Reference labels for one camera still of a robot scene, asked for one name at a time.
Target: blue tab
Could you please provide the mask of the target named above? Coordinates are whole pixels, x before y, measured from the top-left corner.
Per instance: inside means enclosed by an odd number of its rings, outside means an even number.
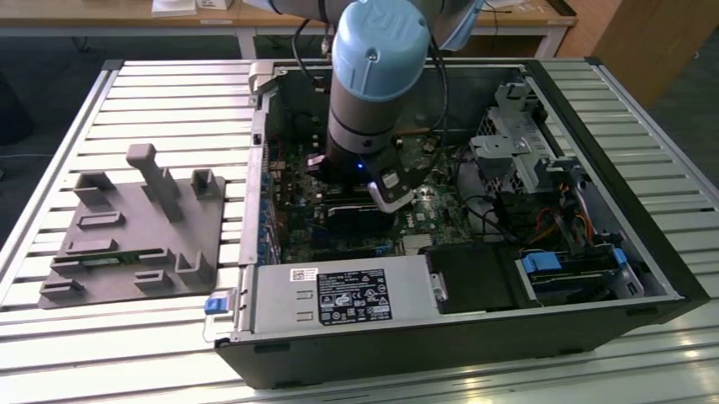
[[[535,263],[531,261],[530,256],[522,258],[522,265],[524,266],[524,272],[527,274],[531,274],[538,270],[538,267],[535,267]]]
[[[224,314],[227,310],[227,297],[211,297],[204,302],[204,314]]]
[[[535,271],[558,271],[562,269],[558,254],[554,252],[532,252],[523,258],[522,264],[527,274]]]
[[[625,251],[622,248],[615,248],[613,250],[613,254],[615,255],[617,263],[621,267],[623,267],[627,264],[627,256],[625,254]]]

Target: gray floor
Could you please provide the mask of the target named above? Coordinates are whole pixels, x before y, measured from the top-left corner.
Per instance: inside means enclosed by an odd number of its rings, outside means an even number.
[[[259,43],[260,57],[288,57],[288,41]],[[0,245],[31,197],[52,155],[108,59],[179,60],[239,58],[230,37],[95,38],[79,53],[70,39],[0,39],[0,72],[7,76],[36,124],[31,137],[0,146]],[[719,183],[719,34],[705,45],[651,114],[715,183]]]

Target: wooden cabinet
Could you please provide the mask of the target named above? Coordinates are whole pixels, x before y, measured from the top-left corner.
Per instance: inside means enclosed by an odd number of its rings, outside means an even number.
[[[579,22],[559,57],[597,56],[650,108],[719,25],[719,0],[566,0]]]

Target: green circuit board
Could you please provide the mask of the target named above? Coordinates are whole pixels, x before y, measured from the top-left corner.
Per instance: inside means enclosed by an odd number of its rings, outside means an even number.
[[[282,155],[275,153],[276,161],[270,164],[283,263],[406,255],[406,236],[430,235],[434,245],[472,240],[467,213],[451,181],[454,162],[447,156],[442,156],[424,185],[416,189],[415,200],[388,218],[392,223],[387,230],[334,234],[326,224],[327,206],[318,196],[342,198],[352,192],[366,194],[367,191],[364,186],[342,189],[307,175],[306,155],[312,151],[306,145],[288,145]],[[403,137],[399,152],[406,167],[422,167],[430,163],[435,149],[427,136],[416,135]],[[360,203],[352,196],[348,199],[351,206],[374,205],[367,198]]]

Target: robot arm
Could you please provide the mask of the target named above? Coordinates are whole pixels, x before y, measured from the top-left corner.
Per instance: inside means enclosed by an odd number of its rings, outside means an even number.
[[[415,197],[427,169],[406,168],[391,140],[430,45],[456,50],[483,0],[246,0],[338,26],[326,152],[308,169],[328,182],[367,183],[382,211]]]

